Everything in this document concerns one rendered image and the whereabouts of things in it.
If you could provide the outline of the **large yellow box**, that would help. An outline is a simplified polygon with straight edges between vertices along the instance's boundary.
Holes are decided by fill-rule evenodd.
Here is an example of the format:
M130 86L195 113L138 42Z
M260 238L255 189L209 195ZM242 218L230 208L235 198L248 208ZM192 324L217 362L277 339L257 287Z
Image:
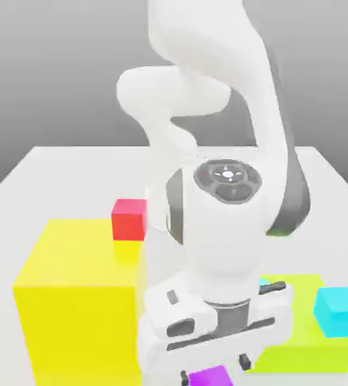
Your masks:
M107 219L50 220L13 285L35 386L142 386L144 289L143 242Z

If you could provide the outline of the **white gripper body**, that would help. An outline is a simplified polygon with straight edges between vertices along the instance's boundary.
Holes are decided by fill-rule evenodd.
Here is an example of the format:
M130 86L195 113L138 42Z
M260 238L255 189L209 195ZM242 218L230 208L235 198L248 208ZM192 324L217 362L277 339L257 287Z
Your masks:
M255 362L292 334L291 287L259 287L252 299L204 302L181 287L150 288L138 325L137 354L145 384L180 384L180 372Z

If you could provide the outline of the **large lime green box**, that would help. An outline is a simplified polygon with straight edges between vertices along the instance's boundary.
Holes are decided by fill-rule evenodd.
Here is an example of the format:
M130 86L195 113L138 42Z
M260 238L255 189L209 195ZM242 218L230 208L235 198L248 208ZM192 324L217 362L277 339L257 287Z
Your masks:
M266 348L251 373L346 373L348 338L326 338L313 315L317 289L324 286L318 274L262 274L274 283L294 287L290 339Z

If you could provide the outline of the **small purple cube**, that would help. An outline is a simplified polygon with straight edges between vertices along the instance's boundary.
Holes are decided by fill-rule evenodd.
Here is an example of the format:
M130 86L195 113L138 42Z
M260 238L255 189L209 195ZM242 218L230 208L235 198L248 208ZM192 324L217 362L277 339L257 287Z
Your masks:
M188 375L189 386L234 386L224 366L192 372Z

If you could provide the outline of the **small cyan cube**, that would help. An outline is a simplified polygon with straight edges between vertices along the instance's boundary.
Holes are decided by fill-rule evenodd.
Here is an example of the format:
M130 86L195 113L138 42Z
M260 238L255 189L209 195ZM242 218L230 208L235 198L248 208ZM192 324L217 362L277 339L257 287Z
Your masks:
M348 286L318 288L313 315L326 338L348 338Z

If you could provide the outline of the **small red cube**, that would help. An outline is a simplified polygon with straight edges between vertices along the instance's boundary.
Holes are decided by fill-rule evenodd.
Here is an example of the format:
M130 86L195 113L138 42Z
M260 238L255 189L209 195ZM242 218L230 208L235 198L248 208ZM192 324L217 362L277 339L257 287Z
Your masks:
M145 199L117 199L111 212L115 240L143 241L147 229Z

